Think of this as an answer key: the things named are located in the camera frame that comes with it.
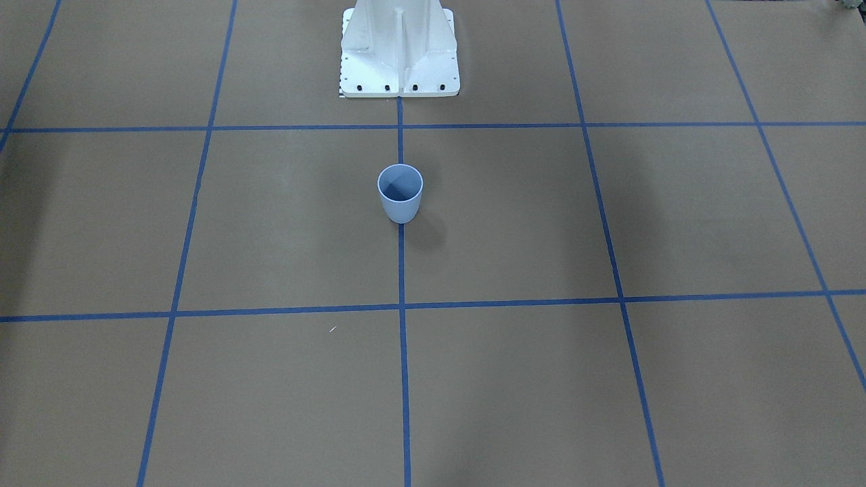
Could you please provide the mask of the light blue plastic cup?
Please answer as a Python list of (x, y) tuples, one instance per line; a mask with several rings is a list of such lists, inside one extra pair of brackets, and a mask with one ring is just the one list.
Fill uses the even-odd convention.
[(376, 187), (384, 212), (392, 222), (404, 225), (417, 215), (424, 190), (424, 177), (410, 164), (391, 164), (377, 177)]

